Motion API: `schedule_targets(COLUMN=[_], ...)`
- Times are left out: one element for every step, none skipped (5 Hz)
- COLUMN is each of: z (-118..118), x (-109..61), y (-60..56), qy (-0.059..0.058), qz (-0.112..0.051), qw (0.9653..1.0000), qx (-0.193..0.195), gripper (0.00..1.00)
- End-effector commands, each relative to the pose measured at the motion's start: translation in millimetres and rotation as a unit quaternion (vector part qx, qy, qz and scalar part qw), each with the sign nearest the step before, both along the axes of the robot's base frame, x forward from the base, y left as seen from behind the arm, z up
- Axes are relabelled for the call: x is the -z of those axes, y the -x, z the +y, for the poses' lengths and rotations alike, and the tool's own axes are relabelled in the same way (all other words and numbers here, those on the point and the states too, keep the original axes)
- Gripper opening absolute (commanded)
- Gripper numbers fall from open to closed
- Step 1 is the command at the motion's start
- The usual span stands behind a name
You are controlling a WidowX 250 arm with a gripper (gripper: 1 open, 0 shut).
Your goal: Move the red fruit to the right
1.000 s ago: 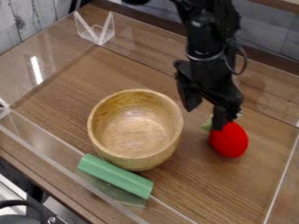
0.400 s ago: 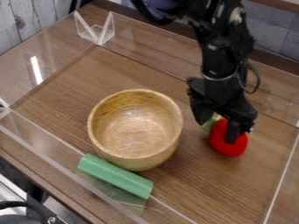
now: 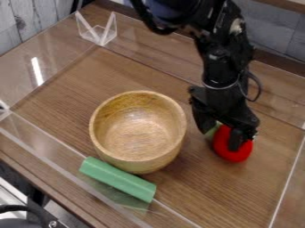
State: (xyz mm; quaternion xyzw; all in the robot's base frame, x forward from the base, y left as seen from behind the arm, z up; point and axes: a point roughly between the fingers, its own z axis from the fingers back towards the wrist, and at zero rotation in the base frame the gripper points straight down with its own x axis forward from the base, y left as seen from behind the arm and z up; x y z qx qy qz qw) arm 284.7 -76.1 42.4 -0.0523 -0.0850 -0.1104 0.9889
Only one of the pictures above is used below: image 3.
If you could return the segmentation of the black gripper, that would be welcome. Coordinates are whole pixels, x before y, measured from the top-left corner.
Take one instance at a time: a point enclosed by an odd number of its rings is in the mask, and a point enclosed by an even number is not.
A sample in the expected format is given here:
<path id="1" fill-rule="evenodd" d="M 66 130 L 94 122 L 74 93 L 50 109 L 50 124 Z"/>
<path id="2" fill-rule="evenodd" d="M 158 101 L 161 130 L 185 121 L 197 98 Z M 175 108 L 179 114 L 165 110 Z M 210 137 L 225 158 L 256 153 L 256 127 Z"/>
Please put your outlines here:
<path id="1" fill-rule="evenodd" d="M 207 134 L 218 122 L 233 128 L 229 151 L 238 151 L 244 140 L 254 139 L 260 125 L 260 119 L 246 104 L 257 100 L 257 97 L 248 97 L 248 86 L 249 79 L 242 77 L 228 86 L 193 85 L 189 88 L 193 117 L 202 134 Z"/>

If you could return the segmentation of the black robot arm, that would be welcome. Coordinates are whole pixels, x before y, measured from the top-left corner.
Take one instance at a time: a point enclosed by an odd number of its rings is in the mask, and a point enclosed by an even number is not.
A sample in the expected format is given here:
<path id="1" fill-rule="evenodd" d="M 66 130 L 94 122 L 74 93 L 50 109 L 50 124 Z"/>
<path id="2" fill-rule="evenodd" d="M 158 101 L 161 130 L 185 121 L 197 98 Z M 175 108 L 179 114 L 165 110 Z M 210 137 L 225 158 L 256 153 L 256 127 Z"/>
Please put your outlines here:
<path id="1" fill-rule="evenodd" d="M 207 133 L 217 123 L 229 127 L 226 149 L 236 152 L 257 135 L 260 120 L 248 108 L 249 82 L 257 81 L 254 58 L 241 8 L 233 0 L 130 0 L 154 33 L 190 34 L 202 58 L 202 85 L 189 89 L 197 126 Z"/>

